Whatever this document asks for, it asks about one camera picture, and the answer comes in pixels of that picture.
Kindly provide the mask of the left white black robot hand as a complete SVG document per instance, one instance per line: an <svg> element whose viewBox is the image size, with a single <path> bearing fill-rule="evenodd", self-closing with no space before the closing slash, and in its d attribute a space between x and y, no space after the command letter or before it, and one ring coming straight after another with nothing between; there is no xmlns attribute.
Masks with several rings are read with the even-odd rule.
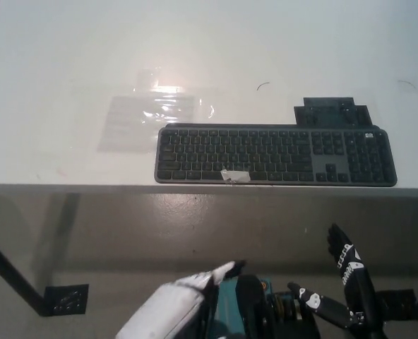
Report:
<svg viewBox="0 0 418 339"><path fill-rule="evenodd" d="M159 286L116 334L117 338L181 338L207 324L207 311L217 304L222 282L240 275L246 262L229 261Z"/></svg>

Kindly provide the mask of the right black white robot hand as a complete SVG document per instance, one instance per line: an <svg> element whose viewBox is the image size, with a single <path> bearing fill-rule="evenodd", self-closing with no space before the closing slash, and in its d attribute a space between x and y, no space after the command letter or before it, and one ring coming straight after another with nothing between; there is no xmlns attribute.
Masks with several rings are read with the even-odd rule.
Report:
<svg viewBox="0 0 418 339"><path fill-rule="evenodd" d="M345 304L314 292L296 282L287 284L301 305L353 338L385 338L384 320L369 272L355 245L333 223L328 229L328 251L339 270Z"/></svg>

